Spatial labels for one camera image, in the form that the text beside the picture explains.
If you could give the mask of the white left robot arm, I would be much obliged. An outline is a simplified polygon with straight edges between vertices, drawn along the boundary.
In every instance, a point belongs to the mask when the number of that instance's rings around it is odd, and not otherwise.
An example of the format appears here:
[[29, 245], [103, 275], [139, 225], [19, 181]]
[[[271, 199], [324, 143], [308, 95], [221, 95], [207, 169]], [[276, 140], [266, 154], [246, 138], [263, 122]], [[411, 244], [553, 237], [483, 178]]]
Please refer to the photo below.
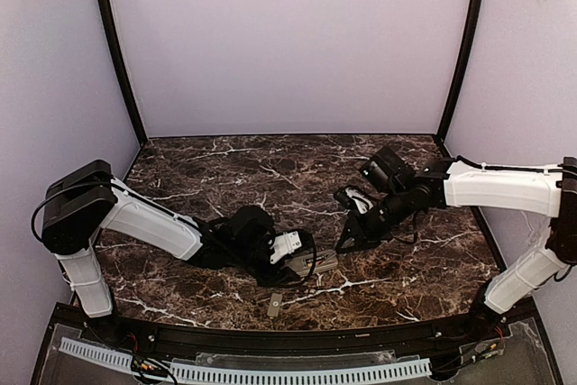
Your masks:
[[60, 262], [91, 318], [114, 311], [93, 247], [102, 230], [126, 234], [194, 267], [240, 268], [264, 287], [297, 278], [285, 261], [310, 246], [302, 230], [279, 232], [258, 206], [210, 222], [178, 214], [127, 187], [104, 160], [93, 160], [51, 184], [32, 213], [34, 237]]

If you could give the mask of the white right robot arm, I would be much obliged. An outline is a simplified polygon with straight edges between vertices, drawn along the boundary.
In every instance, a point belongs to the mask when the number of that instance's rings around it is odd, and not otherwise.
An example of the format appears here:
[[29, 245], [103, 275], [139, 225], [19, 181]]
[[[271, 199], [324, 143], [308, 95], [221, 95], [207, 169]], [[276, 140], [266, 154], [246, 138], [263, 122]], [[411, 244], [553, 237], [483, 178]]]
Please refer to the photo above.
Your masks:
[[335, 246], [340, 254], [366, 251], [393, 237], [408, 218], [431, 208], [485, 206], [527, 211], [550, 220], [542, 237], [515, 264], [480, 289], [481, 311], [503, 315], [555, 274], [576, 265], [576, 160], [536, 167], [476, 163], [457, 156], [416, 171], [383, 147], [360, 168], [383, 197], [347, 186], [334, 197], [348, 216]]

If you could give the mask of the grey battery cover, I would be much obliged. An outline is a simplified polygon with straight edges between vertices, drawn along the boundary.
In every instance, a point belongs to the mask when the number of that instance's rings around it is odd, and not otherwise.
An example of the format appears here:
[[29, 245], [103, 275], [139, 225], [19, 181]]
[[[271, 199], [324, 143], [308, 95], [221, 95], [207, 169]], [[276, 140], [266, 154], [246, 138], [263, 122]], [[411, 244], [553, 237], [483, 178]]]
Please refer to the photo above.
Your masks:
[[282, 304], [282, 295], [280, 293], [273, 293], [270, 297], [270, 303], [267, 309], [267, 316], [276, 317]]

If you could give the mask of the white remote control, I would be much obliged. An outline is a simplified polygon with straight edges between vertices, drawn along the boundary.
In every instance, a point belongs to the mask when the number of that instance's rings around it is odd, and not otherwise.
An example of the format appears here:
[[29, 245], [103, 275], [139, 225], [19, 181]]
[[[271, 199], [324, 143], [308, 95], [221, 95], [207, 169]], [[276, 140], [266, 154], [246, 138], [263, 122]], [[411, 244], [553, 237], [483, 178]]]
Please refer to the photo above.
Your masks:
[[310, 252], [290, 259], [287, 261], [287, 266], [296, 272], [299, 277], [304, 278], [312, 267], [314, 267], [314, 273], [323, 273], [335, 269], [338, 266], [338, 258], [334, 250], [317, 252], [316, 256]]

